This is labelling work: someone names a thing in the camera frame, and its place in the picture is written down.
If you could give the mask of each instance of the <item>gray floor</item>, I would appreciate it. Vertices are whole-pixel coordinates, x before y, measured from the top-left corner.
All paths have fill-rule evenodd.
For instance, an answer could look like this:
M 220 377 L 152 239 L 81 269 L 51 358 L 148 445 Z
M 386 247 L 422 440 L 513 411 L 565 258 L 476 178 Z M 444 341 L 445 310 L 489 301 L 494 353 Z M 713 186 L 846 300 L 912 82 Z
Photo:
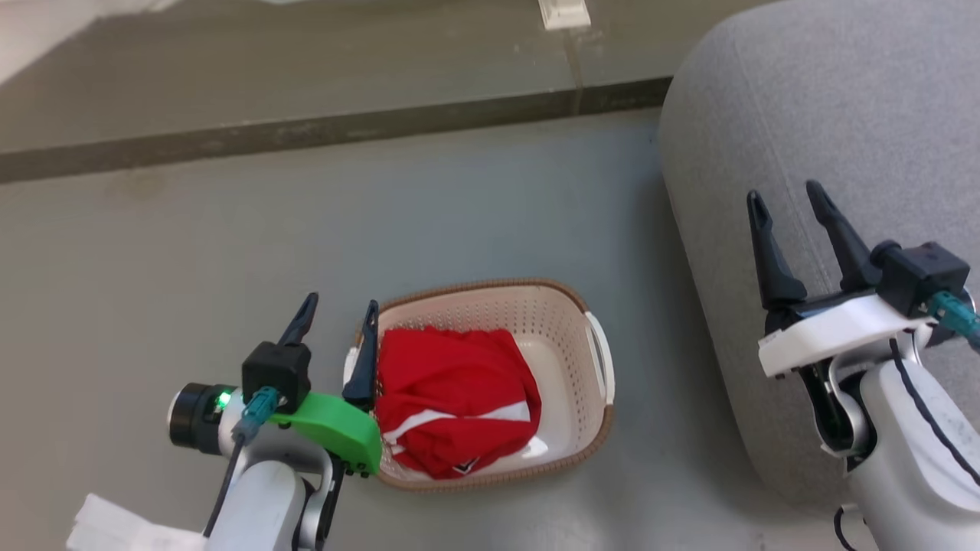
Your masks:
M 169 444 L 171 397 L 235 382 L 305 292 L 321 296 L 314 388 L 335 392 L 368 299 L 504 276 L 564 281 L 602 320 L 619 382 L 608 443 L 564 474 L 466 494 L 351 479 L 329 548 L 836 548 L 828 520 L 780 505 L 749 466 L 657 115 L 0 186 L 5 548 L 59 548 L 87 492 L 201 528 L 224 463 Z
M 0 152 L 512 97 L 673 75 L 768 0 L 182 0 L 94 25 L 0 87 Z

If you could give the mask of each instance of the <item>green 3d-printed part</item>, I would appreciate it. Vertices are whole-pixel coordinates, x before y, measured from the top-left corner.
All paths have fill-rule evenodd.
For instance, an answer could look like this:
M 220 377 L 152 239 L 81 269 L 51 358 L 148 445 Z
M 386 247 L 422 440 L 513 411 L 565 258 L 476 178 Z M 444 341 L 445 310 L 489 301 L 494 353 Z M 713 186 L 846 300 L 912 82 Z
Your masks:
M 356 473 L 377 475 L 381 466 L 381 431 L 374 418 L 338 396 L 311 392 L 294 414 L 274 414 L 270 423 L 290 423 L 350 464 Z

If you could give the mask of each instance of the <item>fabric upholstery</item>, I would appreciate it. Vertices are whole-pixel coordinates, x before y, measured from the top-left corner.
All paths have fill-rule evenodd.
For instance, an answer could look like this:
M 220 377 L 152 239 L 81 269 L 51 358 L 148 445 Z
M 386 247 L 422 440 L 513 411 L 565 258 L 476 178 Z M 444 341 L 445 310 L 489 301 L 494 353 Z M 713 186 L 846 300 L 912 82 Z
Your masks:
M 847 500 L 796 377 L 766 379 L 745 197 L 758 189 L 811 296 L 840 271 L 810 209 L 824 184 L 868 246 L 937 240 L 980 270 L 980 3 L 791 0 L 713 29 L 661 116 L 663 171 L 739 429 L 762 479 L 818 510 Z M 980 289 L 976 271 L 970 283 Z M 980 422 L 980 358 L 925 357 Z

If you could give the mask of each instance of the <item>green led light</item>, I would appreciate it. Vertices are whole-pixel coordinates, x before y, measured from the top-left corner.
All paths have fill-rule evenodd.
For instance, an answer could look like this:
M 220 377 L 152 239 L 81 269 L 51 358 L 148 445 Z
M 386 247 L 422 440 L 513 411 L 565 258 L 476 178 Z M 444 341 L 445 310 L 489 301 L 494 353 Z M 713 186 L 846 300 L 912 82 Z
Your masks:
M 222 392 L 218 396 L 218 409 L 224 411 L 224 408 L 228 407 L 228 402 L 231 401 L 230 392 Z

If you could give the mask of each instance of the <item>laundry basket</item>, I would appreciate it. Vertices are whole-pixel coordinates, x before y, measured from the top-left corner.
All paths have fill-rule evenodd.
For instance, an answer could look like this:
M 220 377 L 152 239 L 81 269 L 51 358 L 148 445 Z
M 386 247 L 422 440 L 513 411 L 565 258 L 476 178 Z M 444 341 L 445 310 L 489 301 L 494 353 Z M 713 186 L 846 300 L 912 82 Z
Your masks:
M 378 477 L 402 489 L 455 491 L 538 476 L 581 463 L 605 442 L 613 422 L 613 359 L 602 326 L 570 288 L 547 279 L 503 279 L 434 289 L 389 302 L 378 345 L 395 327 L 455 331 L 504 328 L 514 335 L 541 394 L 541 423 L 523 450 L 470 476 L 435 480 L 403 467 L 382 441 Z M 347 355 L 344 382 L 360 353 Z

